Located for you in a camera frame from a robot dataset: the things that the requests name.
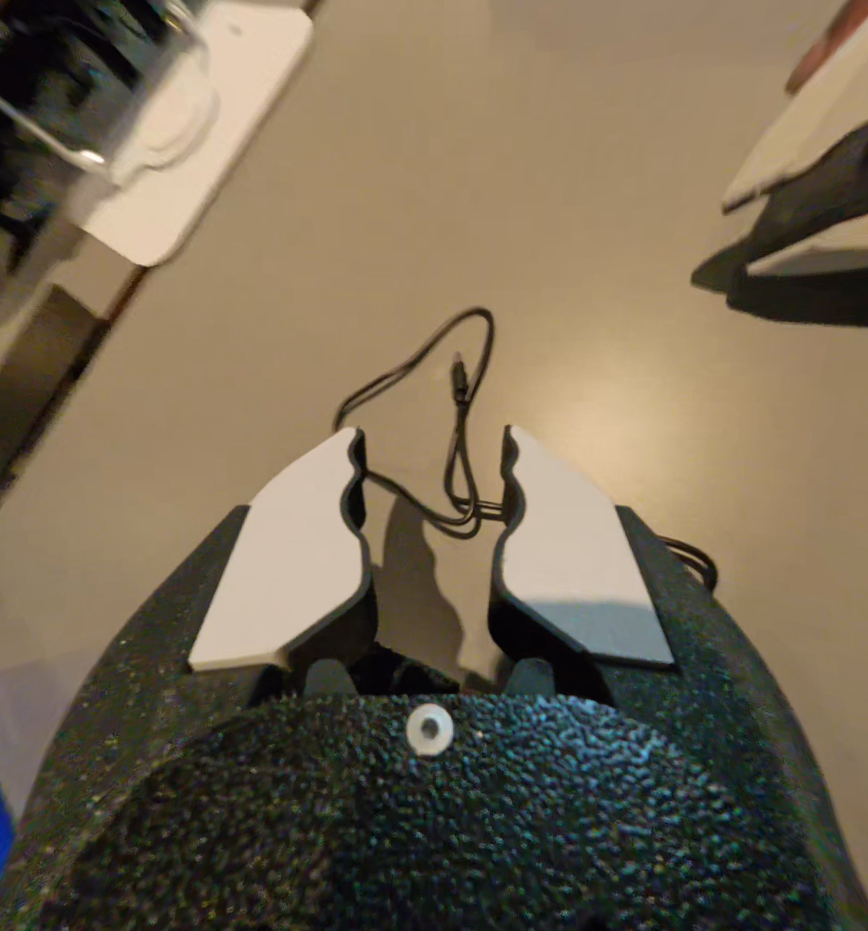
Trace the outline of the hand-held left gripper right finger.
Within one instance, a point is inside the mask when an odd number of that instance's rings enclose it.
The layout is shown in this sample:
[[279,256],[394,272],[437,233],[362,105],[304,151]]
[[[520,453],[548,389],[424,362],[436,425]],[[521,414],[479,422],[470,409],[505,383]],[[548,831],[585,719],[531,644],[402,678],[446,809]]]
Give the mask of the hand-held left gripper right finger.
[[505,428],[503,528],[489,571],[488,631],[509,661],[570,681],[600,670],[676,673],[676,654],[617,507],[526,429]]

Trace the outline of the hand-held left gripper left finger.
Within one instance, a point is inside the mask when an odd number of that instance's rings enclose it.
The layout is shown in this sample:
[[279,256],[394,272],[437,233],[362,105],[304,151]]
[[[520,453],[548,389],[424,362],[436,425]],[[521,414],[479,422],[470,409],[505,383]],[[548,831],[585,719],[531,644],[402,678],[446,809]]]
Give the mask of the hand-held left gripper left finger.
[[193,673],[291,671],[338,622],[374,626],[365,475],[365,434],[344,427],[251,499],[188,654]]

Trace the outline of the person's right hand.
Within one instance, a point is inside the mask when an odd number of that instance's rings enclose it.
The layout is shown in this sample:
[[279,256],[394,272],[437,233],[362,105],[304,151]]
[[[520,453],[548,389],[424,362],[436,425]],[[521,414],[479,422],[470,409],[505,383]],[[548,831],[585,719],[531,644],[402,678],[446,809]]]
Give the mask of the person's right hand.
[[868,19],[868,1],[845,1],[821,35],[805,52],[785,87],[793,97]]

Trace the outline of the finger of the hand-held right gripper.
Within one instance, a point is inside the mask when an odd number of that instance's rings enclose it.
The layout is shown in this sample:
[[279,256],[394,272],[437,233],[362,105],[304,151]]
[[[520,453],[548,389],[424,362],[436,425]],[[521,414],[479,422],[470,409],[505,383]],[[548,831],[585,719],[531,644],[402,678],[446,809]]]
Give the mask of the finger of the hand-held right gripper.
[[723,194],[724,216],[759,205],[770,226],[868,226],[868,13],[855,15],[832,23],[823,62]]
[[747,253],[753,276],[868,269],[868,169],[813,170],[778,187]]

